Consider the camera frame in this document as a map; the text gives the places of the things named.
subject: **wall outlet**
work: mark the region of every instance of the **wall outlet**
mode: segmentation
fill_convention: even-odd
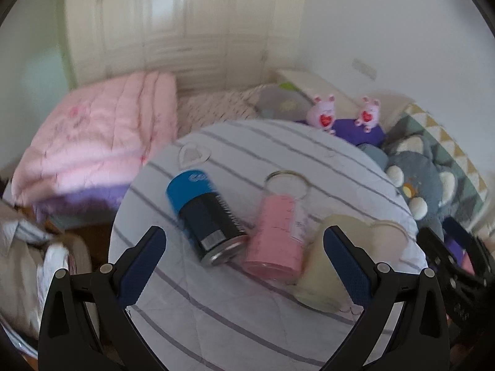
[[[372,66],[363,63],[363,61],[355,58],[352,62],[352,68],[354,68],[356,71],[359,71],[363,75],[367,76],[371,80],[376,80],[377,70],[374,69]]]

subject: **striped tablecloth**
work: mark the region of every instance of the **striped tablecloth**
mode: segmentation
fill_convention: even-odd
[[[312,184],[311,231],[335,213],[367,223],[392,220],[410,235],[396,270],[419,273],[426,267],[405,201],[380,168],[344,140],[299,124],[258,120],[215,124],[189,134],[165,148],[135,179],[118,211],[110,245],[114,262],[150,226],[160,226],[167,234],[165,254],[130,315],[171,371],[316,371],[357,318],[352,312],[320,313],[304,307],[283,286],[247,275],[238,265],[206,269],[199,264],[165,192],[182,171],[178,154],[187,142],[211,150],[211,157],[198,167],[247,228],[256,223],[268,174],[292,169]],[[384,350],[392,318],[370,360]]]

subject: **screw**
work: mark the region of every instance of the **screw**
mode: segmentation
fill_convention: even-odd
[[[57,279],[62,279],[66,273],[67,273],[67,271],[65,269],[59,269],[55,272],[55,277]]]
[[[425,275],[427,277],[435,277],[435,271],[429,267],[425,269]]]
[[[100,266],[100,272],[102,274],[109,274],[110,272],[112,272],[112,269],[113,269],[112,264],[105,264]]]
[[[383,262],[378,264],[377,269],[380,272],[382,272],[382,274],[387,274],[388,272],[390,272],[390,266],[388,266],[387,264],[384,264]]]

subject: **cream cabinet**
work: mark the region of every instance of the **cream cabinet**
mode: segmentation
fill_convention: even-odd
[[[305,0],[66,0],[80,85],[170,70],[194,93],[268,81],[293,68]]]

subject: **pink blanket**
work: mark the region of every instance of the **pink blanket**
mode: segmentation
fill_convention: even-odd
[[[69,93],[36,133],[12,180],[18,205],[130,183],[177,137],[172,74],[135,73]]]

